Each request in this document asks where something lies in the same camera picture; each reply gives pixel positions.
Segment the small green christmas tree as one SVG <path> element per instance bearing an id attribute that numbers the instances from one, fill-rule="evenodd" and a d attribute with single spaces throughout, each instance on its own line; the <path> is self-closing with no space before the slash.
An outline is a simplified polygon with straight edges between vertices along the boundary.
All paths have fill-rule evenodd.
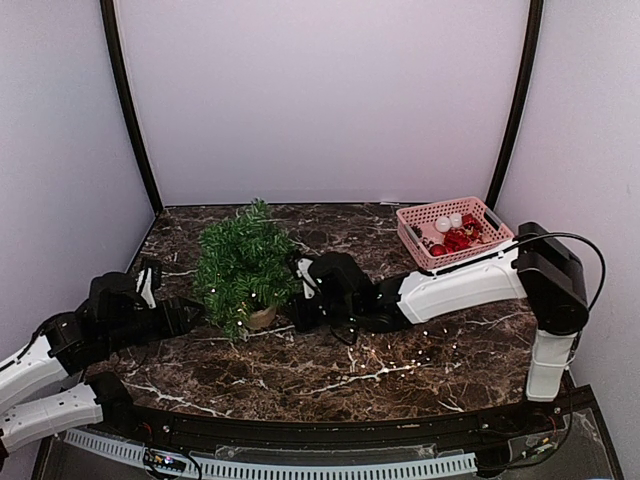
<path id="1" fill-rule="evenodd" d="M 253 314 L 278 309 L 300 291 L 286 263 L 296 246 L 261 199 L 206 227 L 199 245 L 194 294 L 206 320 L 231 340 Z"/>

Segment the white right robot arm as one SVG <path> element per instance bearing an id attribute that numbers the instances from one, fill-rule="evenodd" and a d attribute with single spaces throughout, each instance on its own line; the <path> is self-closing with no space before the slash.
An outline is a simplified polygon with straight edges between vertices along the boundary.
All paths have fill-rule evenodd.
<path id="1" fill-rule="evenodd" d="M 594 300 L 587 296 L 583 264 L 564 245 L 588 239 L 548 232 L 523 223 L 516 237 L 486 253 L 445 267 L 418 270 L 373 282 L 347 253 L 293 253 L 287 266 L 302 285 L 289 302 L 299 332 L 321 325 L 356 332 L 391 333 L 445 314 L 495 302 L 524 300 L 536 322 L 526 399 L 510 413 L 521 434 L 534 432 L 549 416 L 560 391 L 574 344 L 589 321 Z"/>

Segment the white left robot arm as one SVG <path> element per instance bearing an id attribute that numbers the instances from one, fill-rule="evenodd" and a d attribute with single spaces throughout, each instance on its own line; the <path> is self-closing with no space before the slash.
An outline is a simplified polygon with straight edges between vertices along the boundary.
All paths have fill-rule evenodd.
<path id="1" fill-rule="evenodd" d="M 204 317 L 202 304 L 183 297 L 158 300 L 156 274 L 133 278 L 109 272 L 94 278 L 74 311 L 45 320 L 28 343 L 1 366 L 1 456 L 71 428 L 105 422 L 120 436 L 141 427 L 140 412 L 112 372 L 87 377 L 62 392 L 47 387 L 69 380 L 132 346 L 189 333 Z"/>

